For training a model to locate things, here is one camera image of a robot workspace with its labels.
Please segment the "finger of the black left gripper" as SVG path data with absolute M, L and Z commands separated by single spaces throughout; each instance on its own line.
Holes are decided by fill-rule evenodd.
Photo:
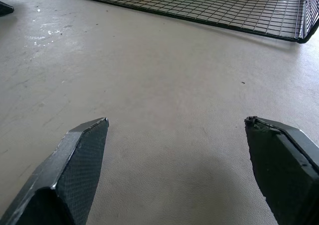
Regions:
M 0 16 L 5 16 L 14 12 L 14 7 L 0 1 Z

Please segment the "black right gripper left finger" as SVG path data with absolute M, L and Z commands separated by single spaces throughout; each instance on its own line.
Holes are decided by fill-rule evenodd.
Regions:
M 84 225 L 100 178 L 107 118 L 68 131 L 3 215 L 5 225 Z

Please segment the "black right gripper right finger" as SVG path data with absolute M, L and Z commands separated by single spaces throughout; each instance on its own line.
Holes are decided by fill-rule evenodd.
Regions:
M 280 225 L 319 223 L 319 147 L 300 129 L 245 119 L 253 173 Z

